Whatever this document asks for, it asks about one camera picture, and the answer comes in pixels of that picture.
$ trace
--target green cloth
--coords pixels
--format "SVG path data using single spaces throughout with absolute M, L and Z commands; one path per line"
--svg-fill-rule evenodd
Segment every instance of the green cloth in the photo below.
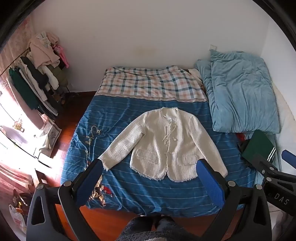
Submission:
M 242 153 L 242 157 L 248 161 L 253 159 L 255 154 L 260 154 L 264 159 L 272 162 L 276 148 L 273 146 L 264 132 L 254 131 L 252 138 L 249 140 L 247 147 Z
M 59 85 L 63 87 L 67 87 L 68 79 L 65 74 L 59 67 L 53 67 L 51 64 L 47 65 L 48 69 L 52 72 L 52 74 L 57 78 Z
M 12 68 L 9 69 L 9 75 L 13 81 L 13 85 L 16 90 L 19 92 L 23 100 L 29 106 L 30 109 L 37 109 L 39 107 L 39 102 L 31 90 L 27 82 L 23 79 L 23 77 L 13 70 Z

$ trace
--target white shopping bag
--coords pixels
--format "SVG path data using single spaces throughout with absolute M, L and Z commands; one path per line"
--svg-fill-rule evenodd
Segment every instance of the white shopping bag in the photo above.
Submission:
M 20 228 L 25 234 L 27 233 L 27 226 L 21 213 L 18 213 L 12 205 L 9 205 L 10 215 L 17 227 Z

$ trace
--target blue striped duvet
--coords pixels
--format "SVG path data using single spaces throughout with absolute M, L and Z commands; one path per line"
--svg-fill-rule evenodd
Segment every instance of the blue striped duvet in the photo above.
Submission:
M 228 170 L 226 180 L 251 187 L 255 171 L 240 159 L 235 134 L 214 132 L 208 102 L 184 103 L 98 95 L 93 98 L 80 120 L 65 159 L 61 182 L 74 180 L 98 158 L 116 136 L 142 113 L 161 107 L 178 107 L 194 114 L 216 144 Z M 159 212 L 171 216 L 195 217 L 216 213 L 199 178 L 175 183 L 166 176 L 161 181 L 149 180 L 129 167 L 129 154 L 111 170 L 103 171 L 99 186 L 100 199 L 89 200 L 90 208 L 115 209 L 150 214 Z

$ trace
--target hanging clothes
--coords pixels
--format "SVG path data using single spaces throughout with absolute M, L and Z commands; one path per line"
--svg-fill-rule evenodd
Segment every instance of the hanging clothes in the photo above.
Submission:
M 28 117 L 28 119 L 34 124 L 34 126 L 36 126 L 40 130 L 43 127 L 44 122 L 43 122 L 43 119 L 41 118 L 38 110 L 36 110 L 36 109 L 32 110 L 27 105 L 27 103 L 24 101 L 24 99 L 22 98 L 20 93 L 14 87 L 13 81 L 10 76 L 8 76 L 7 83 L 11 89 L 11 92 L 12 92 L 16 102 L 20 106 L 20 108 L 23 110 L 23 112 Z
M 37 34 L 35 37 L 31 38 L 29 46 L 34 59 L 35 68 L 38 68 L 42 64 L 51 64 L 53 67 L 59 65 L 59 56 L 53 52 L 45 32 Z
M 29 87 L 31 88 L 31 90 L 34 92 L 34 94 L 37 96 L 37 98 L 39 99 L 39 101 L 42 103 L 42 105 L 45 107 L 45 109 L 43 108 L 44 110 L 44 113 L 47 115 L 47 116 L 57 116 L 58 115 L 58 112 L 56 109 L 54 109 L 49 103 L 48 101 L 43 101 L 42 98 L 40 97 L 40 95 L 38 94 L 38 92 L 36 91 L 36 89 L 34 88 L 33 84 L 31 83 L 30 79 L 28 79 L 25 74 L 22 72 L 22 69 L 19 70 L 19 72 L 21 73 L 22 77 L 24 78 L 24 80 L 27 82 L 27 84 L 29 85 Z
M 21 57 L 22 61 L 28 66 L 29 70 L 31 71 L 31 74 L 33 78 L 38 82 L 38 85 L 40 89 L 42 89 L 47 97 L 47 101 L 50 103 L 50 105 L 55 108 L 58 112 L 62 111 L 62 107 L 59 103 L 55 101 L 55 99 L 51 96 L 50 93 L 45 88 L 45 85 L 48 82 L 48 77 L 45 74 L 41 74 L 41 72 L 37 69 L 35 69 L 32 62 L 28 59 L 28 57 Z
M 27 54 L 27 58 L 32 63 L 34 62 L 32 52 L 29 52 Z M 47 75 L 48 81 L 54 90 L 56 90 L 59 87 L 59 82 L 58 82 L 57 78 L 52 74 L 52 72 L 48 69 L 48 67 L 46 65 L 40 65 L 37 69 L 41 72 L 41 74 Z M 50 90 L 50 87 L 48 87 L 48 86 L 49 86 L 48 84 L 45 85 L 46 90 Z
M 40 104 L 39 106 L 39 112 L 40 113 L 44 113 L 45 115 L 47 115 L 50 119 L 55 120 L 57 118 L 57 115 L 53 114 L 52 112 L 50 112 L 46 106 L 44 104 Z
M 48 76 L 41 74 L 41 72 L 34 67 L 28 57 L 21 57 L 21 60 L 28 66 L 33 78 L 38 82 L 39 88 L 44 89 L 45 85 L 48 83 Z
M 35 94 L 30 89 L 30 87 L 27 85 L 25 80 L 19 76 L 19 74 L 13 70 L 12 68 L 9 69 L 9 75 L 13 81 L 13 85 L 16 88 L 16 90 L 20 93 L 23 100 L 26 102 L 26 104 L 30 107 L 30 109 L 38 109 L 39 103 L 36 99 Z
M 58 79 L 53 75 L 53 73 L 49 70 L 49 68 L 46 65 L 41 65 L 42 71 L 47 75 L 48 81 L 52 88 L 56 90 L 59 87 L 59 81 Z
M 23 72 L 26 74 L 26 79 L 30 81 L 31 85 L 34 86 L 34 89 L 41 97 L 42 101 L 46 101 L 47 97 L 42 89 L 39 88 L 38 82 L 33 78 L 31 71 L 29 70 L 28 66 L 20 59 L 20 64 L 18 65 Z
M 63 87 L 67 87 L 68 78 L 64 71 L 62 71 L 59 67 L 52 67 L 51 65 L 47 66 L 48 69 L 52 72 L 52 74 L 57 78 L 59 85 Z

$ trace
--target white tweed jacket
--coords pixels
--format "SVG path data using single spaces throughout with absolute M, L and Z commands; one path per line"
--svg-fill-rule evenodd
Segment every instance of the white tweed jacket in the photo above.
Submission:
M 161 180 L 167 174 L 175 182 L 197 177 L 196 162 L 206 159 L 227 175 L 214 142 L 192 114 L 178 108 L 143 113 L 131 122 L 99 157 L 108 171 L 133 150 L 130 167 L 142 176 Z

